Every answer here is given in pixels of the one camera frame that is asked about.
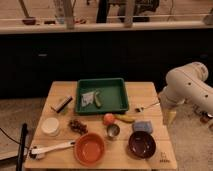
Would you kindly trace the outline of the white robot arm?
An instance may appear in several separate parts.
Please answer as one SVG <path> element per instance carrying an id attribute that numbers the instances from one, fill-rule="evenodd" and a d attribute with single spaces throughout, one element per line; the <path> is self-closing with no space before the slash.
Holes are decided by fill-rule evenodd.
<path id="1" fill-rule="evenodd" d="M 172 123 L 175 108 L 185 100 L 213 115 L 213 87 L 205 83 L 208 75 L 208 68 L 201 62 L 176 67 L 166 74 L 167 85 L 158 94 L 165 125 Z"/>

